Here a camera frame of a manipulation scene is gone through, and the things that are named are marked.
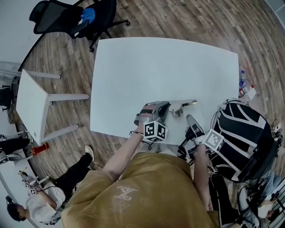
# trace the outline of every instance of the black pants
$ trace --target black pants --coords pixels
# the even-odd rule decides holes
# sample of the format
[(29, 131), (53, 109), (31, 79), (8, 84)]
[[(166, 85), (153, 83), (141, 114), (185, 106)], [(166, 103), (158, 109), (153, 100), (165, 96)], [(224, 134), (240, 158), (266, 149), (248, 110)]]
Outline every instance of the black pants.
[(28, 138), (13, 138), (0, 142), (0, 150), (6, 155), (13, 153), (16, 150), (23, 149), (30, 143)]
[(220, 214), (221, 214), (222, 224), (224, 225), (232, 223), (236, 219), (238, 219), (239, 212), (237, 209), (232, 208), (232, 204), (228, 196), (228, 188), (224, 181), (223, 176), (219, 174), (217, 175), (214, 174), (212, 176), (212, 181), (211, 180), (209, 181), (209, 188), (210, 188), (210, 196), (214, 211), (219, 211), (217, 192), (219, 194)]
[(54, 185), (64, 192), (67, 200), (71, 197), (72, 190), (76, 184), (82, 181), (90, 171), (88, 166), (91, 162), (92, 156), (86, 153), (77, 163), (70, 167), (65, 174), (55, 180)]

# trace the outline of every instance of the red object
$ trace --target red object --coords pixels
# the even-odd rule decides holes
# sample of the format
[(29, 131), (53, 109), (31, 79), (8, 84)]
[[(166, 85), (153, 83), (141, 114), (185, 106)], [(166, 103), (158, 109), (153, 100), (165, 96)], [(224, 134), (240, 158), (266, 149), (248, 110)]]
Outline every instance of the red object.
[(45, 151), (49, 149), (49, 144), (48, 143), (44, 143), (43, 145), (39, 146), (39, 147), (34, 147), (32, 149), (32, 155), (37, 155), (38, 153)]

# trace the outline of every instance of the black and white marker cube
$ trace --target black and white marker cube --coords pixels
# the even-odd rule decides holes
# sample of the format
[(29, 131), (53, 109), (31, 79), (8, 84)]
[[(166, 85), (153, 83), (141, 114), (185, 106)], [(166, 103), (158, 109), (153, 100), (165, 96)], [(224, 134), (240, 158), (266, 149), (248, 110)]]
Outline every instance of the black and white marker cube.
[(215, 130), (210, 129), (210, 131), (207, 133), (206, 137), (204, 138), (202, 144), (205, 144), (213, 151), (218, 151), (223, 142), (224, 142), (224, 136), (222, 136)]
[(152, 142), (164, 141), (168, 129), (157, 121), (144, 122), (143, 138)]
[(31, 195), (35, 195), (37, 193), (37, 191), (34, 188), (30, 189), (29, 191)]

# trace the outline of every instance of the brown t-shirt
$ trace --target brown t-shirt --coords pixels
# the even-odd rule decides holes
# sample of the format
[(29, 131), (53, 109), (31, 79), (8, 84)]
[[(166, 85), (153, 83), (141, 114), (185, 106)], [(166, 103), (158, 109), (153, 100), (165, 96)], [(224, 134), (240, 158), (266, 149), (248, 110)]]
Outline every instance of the brown t-shirt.
[(182, 159), (155, 153), (133, 157), (115, 183), (90, 171), (62, 213), (65, 228), (216, 228)]

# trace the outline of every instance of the white table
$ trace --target white table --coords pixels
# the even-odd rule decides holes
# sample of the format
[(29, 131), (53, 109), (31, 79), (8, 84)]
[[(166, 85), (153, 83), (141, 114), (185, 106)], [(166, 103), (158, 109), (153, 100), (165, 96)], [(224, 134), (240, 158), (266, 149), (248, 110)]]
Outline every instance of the white table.
[(200, 43), (150, 37), (100, 40), (96, 53), (90, 129), (129, 137), (134, 118), (153, 101), (197, 99), (179, 119), (167, 115), (164, 143), (185, 139), (191, 113), (205, 131), (228, 98), (238, 97), (238, 55)]
[[(59, 75), (32, 72), (33, 76), (59, 79)], [(53, 101), (88, 99), (87, 94), (48, 94), (31, 77), (26, 70), (22, 71), (17, 95), (16, 111), (27, 130), (38, 145), (59, 135), (77, 129), (77, 124), (57, 130), (45, 136), (45, 123), (49, 105)]]

